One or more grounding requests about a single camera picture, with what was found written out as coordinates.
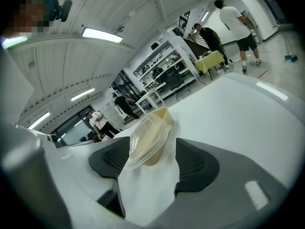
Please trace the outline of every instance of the plastic lid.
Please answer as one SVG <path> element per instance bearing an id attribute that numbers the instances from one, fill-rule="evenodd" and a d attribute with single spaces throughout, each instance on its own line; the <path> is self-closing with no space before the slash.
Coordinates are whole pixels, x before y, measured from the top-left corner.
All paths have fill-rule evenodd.
<path id="1" fill-rule="evenodd" d="M 156 114 L 147 115 L 130 136 L 125 168 L 135 169 L 154 155 L 165 144 L 171 127 Z"/>

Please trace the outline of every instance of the hair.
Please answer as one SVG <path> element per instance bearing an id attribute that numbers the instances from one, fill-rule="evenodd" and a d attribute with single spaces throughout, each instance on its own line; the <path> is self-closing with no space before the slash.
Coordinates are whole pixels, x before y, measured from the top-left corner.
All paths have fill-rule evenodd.
<path id="1" fill-rule="evenodd" d="M 224 0 L 215 0 L 214 5 L 215 7 L 222 9 L 224 6 Z"/>

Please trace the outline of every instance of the floor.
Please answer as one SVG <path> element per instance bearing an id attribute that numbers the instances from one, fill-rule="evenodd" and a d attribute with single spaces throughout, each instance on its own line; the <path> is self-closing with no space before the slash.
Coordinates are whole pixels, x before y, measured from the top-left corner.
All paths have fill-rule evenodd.
<path id="1" fill-rule="evenodd" d="M 289 42 L 293 49 L 293 53 L 297 55 L 298 60 L 296 62 L 285 61 L 285 55 L 287 50 L 285 47 L 284 36 L 289 38 Z M 239 62 L 240 55 L 239 49 L 236 43 L 231 43 L 224 46 L 225 52 L 234 63 L 230 64 L 228 72 L 242 73 L 242 63 Z M 256 66 L 255 57 L 252 51 L 248 51 L 247 60 L 247 75 L 269 83 L 277 90 L 285 93 L 289 92 L 292 95 L 298 97 L 305 102 L 305 51 L 301 42 L 301 37 L 294 31 L 286 31 L 275 34 L 268 41 L 258 45 L 259 57 L 263 61 L 260 67 Z M 222 75 L 226 74 L 224 70 L 211 70 L 213 81 Z M 193 81 L 188 84 L 188 89 L 191 94 L 199 91 L 203 87 L 213 82 L 209 76 L 201 76 L 199 81 Z M 177 92 L 179 98 L 186 98 L 189 96 L 189 92 L 183 87 Z M 160 107 L 170 107 L 176 104 L 178 101 L 175 95 L 171 95 L 166 98 L 164 104 L 160 104 Z M 129 123 L 127 128 L 132 126 L 134 121 Z"/>

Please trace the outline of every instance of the man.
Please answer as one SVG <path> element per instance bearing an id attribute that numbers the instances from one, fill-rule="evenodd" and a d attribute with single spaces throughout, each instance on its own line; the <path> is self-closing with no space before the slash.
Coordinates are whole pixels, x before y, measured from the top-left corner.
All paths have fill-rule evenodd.
<path id="1" fill-rule="evenodd" d="M 126 114 L 130 115 L 131 117 L 135 118 L 136 120 L 140 119 L 140 117 L 138 115 L 136 115 L 128 105 L 129 102 L 135 103 L 135 101 L 133 99 L 131 99 L 129 97 L 125 97 L 125 96 L 118 97 L 117 95 L 113 95 L 113 99 L 114 99 L 115 105 L 118 106 L 118 110 L 121 114 L 123 114 L 122 113 L 122 110 L 123 110 Z"/>
<path id="2" fill-rule="evenodd" d="M 256 66 L 261 66 L 262 61 L 259 59 L 256 42 L 250 30 L 244 25 L 247 22 L 246 17 L 234 7 L 227 7 L 223 0 L 216 0 L 214 5 L 220 9 L 220 20 L 232 32 L 237 41 L 240 50 L 240 57 L 243 63 L 243 72 L 247 72 L 246 51 L 249 47 L 256 58 Z"/>
<path id="3" fill-rule="evenodd" d="M 102 135 L 101 135 L 100 131 L 105 133 L 110 138 L 114 138 L 114 135 L 112 133 L 114 133 L 115 135 L 119 133 L 119 131 L 117 129 L 115 129 L 107 121 L 107 119 L 104 117 L 104 115 L 102 113 L 94 112 L 94 113 L 91 114 L 88 111 L 86 113 L 86 116 L 89 118 L 89 123 L 93 127 L 93 129 L 95 130 L 95 132 L 96 132 L 97 136 L 99 137 L 99 139 L 102 138 Z"/>
<path id="4" fill-rule="evenodd" d="M 211 51 L 214 52 L 218 50 L 223 55 L 225 68 L 229 69 L 228 58 L 223 51 L 218 34 L 209 27 L 201 27 L 201 25 L 198 23 L 193 26 L 193 29 L 196 29 L 196 31 L 199 32 L 201 37 L 205 40 L 206 44 L 208 44 Z"/>

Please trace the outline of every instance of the office chair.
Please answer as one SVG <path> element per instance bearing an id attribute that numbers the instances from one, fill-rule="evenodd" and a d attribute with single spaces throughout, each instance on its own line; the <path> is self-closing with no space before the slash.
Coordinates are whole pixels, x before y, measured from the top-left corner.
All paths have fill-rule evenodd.
<path id="1" fill-rule="evenodd" d="M 161 76 L 161 78 L 166 84 L 169 85 L 170 89 L 173 91 L 173 93 L 176 95 L 177 101 L 181 100 L 182 98 L 178 99 L 178 95 L 175 93 L 175 89 L 179 87 L 180 85 L 184 84 L 186 89 L 190 92 L 188 95 L 190 95 L 192 92 L 187 88 L 184 80 L 179 75 L 179 72 L 176 70 L 175 67 L 171 67 L 170 69 L 167 69 L 164 71 Z"/>

